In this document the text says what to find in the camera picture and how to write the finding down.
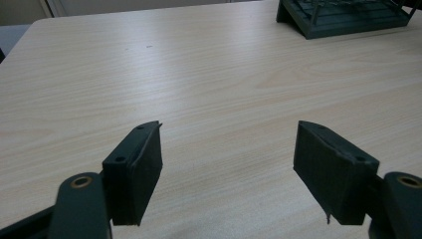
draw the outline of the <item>wooden table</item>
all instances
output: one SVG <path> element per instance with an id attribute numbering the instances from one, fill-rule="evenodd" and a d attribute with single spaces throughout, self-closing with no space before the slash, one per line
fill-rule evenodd
<path id="1" fill-rule="evenodd" d="M 326 225 L 292 170 L 298 120 L 422 176 L 422 14 L 305 40 L 277 1 L 36 22 L 0 65 L 0 227 L 100 172 L 160 120 L 164 167 L 140 228 L 114 238 L 367 238 Z"/>

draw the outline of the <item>screw hole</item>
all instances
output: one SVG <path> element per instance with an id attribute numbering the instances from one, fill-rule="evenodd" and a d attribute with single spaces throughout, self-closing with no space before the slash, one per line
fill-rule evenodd
<path id="1" fill-rule="evenodd" d="M 366 159 L 364 157 L 362 157 L 362 156 L 357 156 L 356 157 L 356 160 L 357 161 L 366 161 Z"/>
<path id="2" fill-rule="evenodd" d="M 125 157 L 117 157 L 116 159 L 115 159 L 115 161 L 116 162 L 122 162 L 122 161 L 124 161 L 126 158 Z"/>
<path id="3" fill-rule="evenodd" d="M 93 181 L 91 177 L 88 176 L 81 176 L 76 178 L 71 182 L 71 186 L 73 188 L 82 188 L 90 185 L 90 183 Z"/>
<path id="4" fill-rule="evenodd" d="M 408 176 L 401 176 L 398 177 L 398 181 L 401 182 L 401 184 L 409 187 L 414 188 L 422 188 L 422 182 Z"/>

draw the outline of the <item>floor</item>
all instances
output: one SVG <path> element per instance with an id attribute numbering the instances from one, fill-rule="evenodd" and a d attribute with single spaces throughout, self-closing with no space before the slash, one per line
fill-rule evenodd
<path id="1" fill-rule="evenodd" d="M 0 26 L 0 48 L 6 57 L 30 26 Z"/>

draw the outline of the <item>wood grain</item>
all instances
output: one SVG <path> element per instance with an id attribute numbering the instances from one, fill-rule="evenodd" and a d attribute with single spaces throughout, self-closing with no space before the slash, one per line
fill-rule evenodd
<path id="1" fill-rule="evenodd" d="M 422 14 L 307 41 L 277 1 L 36 22 L 0 66 L 0 227 L 55 202 L 134 126 L 164 168 L 140 228 L 114 238 L 367 238 L 326 225 L 293 172 L 298 120 L 422 176 Z"/>

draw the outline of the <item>dish rack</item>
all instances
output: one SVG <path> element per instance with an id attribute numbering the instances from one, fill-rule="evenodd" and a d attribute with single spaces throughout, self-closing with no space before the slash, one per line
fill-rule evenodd
<path id="1" fill-rule="evenodd" d="M 406 26 L 422 0 L 280 0 L 277 22 L 294 22 L 306 39 Z"/>

